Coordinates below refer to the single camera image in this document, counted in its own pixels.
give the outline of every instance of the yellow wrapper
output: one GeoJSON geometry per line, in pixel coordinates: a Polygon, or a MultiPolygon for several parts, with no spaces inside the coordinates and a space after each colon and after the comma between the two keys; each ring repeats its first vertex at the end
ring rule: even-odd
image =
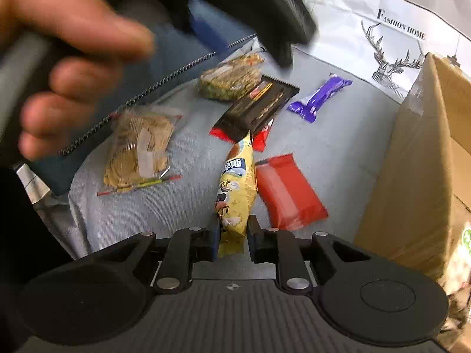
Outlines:
{"type": "Polygon", "coordinates": [[[243,252],[247,219],[257,195],[257,179],[250,133],[232,147],[219,181],[216,212],[225,232],[219,256],[243,252]]]}

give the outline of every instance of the red wrapper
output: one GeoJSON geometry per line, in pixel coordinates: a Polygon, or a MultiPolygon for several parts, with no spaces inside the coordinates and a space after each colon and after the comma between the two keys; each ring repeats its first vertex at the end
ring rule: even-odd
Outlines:
{"type": "Polygon", "coordinates": [[[257,162],[258,193],[267,206],[271,226],[294,231],[329,216],[296,166],[293,154],[257,162]]]}
{"type": "MultiPolygon", "coordinates": [[[[273,120],[271,120],[257,135],[255,135],[254,139],[252,140],[252,148],[255,151],[263,152],[265,149],[272,124],[273,120]]],[[[222,139],[223,141],[230,142],[232,144],[234,143],[234,141],[230,139],[223,130],[217,127],[213,127],[210,130],[209,135],[215,136],[216,138],[222,139]]]]}

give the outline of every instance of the fingernail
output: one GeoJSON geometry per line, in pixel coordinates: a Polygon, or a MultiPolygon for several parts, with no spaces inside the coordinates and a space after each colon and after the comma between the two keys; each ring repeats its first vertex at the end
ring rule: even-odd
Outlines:
{"type": "Polygon", "coordinates": [[[154,52],[154,34],[148,28],[120,16],[115,18],[115,27],[139,45],[143,56],[152,55],[154,52]]]}

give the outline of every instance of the purple wrapper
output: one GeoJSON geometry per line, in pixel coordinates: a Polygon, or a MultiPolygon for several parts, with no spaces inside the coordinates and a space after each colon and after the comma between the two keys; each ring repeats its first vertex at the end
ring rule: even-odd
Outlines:
{"type": "Polygon", "coordinates": [[[308,122],[313,123],[316,120],[317,111],[322,107],[322,105],[343,87],[351,84],[351,80],[343,79],[336,74],[331,74],[327,82],[317,91],[300,101],[290,103],[287,110],[292,111],[293,113],[302,116],[302,118],[308,122]]]}

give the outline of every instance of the cardboard box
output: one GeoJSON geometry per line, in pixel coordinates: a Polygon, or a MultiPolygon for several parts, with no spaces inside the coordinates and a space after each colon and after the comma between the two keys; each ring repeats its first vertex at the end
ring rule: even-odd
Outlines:
{"type": "MultiPolygon", "coordinates": [[[[469,290],[471,242],[464,230],[471,228],[470,208],[471,83],[428,54],[397,114],[355,243],[437,280],[459,330],[468,297],[461,309],[463,301],[456,305],[453,296],[469,290]]],[[[446,340],[450,348],[456,338],[446,340]]]]}

